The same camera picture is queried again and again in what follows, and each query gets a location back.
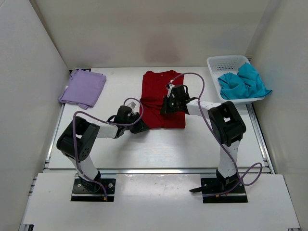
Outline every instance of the folded purple towel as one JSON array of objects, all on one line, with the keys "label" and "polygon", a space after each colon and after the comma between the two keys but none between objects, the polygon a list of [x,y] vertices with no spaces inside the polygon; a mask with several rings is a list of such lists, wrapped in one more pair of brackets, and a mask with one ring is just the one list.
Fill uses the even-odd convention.
[{"label": "folded purple towel", "polygon": [[82,109],[93,107],[100,96],[107,77],[103,74],[74,70],[69,78],[68,87],[59,98],[61,103],[77,104]]}]

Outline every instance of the blue towel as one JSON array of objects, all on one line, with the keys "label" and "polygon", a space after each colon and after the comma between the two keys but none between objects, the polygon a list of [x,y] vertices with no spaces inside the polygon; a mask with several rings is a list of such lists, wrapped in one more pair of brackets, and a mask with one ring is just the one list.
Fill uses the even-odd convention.
[{"label": "blue towel", "polygon": [[226,73],[218,78],[220,94],[226,100],[258,98],[271,94],[265,88],[260,74],[251,64],[244,64],[237,75]]}]

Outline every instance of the white laundry basket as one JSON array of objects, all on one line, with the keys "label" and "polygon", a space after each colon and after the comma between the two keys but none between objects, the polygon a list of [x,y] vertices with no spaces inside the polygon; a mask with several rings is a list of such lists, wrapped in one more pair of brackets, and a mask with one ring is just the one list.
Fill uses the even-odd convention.
[{"label": "white laundry basket", "polygon": [[218,97],[220,98],[222,102],[232,101],[233,103],[249,104],[254,101],[264,99],[264,97],[259,97],[259,98],[240,99],[240,100],[225,100],[220,95],[221,86],[218,82],[218,78],[228,72],[237,74],[239,71],[239,68],[243,64],[249,63],[248,59],[245,56],[242,56],[242,55],[214,56],[214,57],[209,57],[206,60],[206,62],[210,70],[212,79],[214,81],[214,85],[215,85]]}]

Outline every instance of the gray wall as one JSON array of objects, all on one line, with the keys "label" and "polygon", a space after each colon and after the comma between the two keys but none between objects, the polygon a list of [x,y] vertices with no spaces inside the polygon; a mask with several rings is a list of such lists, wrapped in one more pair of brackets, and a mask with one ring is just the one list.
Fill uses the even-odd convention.
[{"label": "gray wall", "polygon": [[69,73],[27,0],[0,0],[0,51],[0,231],[16,231]]},{"label": "gray wall", "polygon": [[283,0],[252,64],[271,96],[255,104],[275,169],[308,230],[308,1]]},{"label": "gray wall", "polygon": [[69,68],[201,66],[209,56],[251,55],[271,14],[269,0],[33,2]]}]

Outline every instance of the red cloth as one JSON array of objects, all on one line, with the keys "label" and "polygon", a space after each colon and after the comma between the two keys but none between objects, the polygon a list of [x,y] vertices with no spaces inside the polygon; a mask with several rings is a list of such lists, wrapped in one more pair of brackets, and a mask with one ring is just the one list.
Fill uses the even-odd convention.
[{"label": "red cloth", "polygon": [[[144,107],[142,120],[150,128],[185,128],[184,112],[164,115],[159,114],[163,105],[164,96],[168,93],[166,85],[178,75],[180,75],[180,73],[170,70],[162,73],[148,71],[143,76],[142,95],[140,99]],[[183,84],[183,81],[184,76],[181,76],[172,84]]]}]

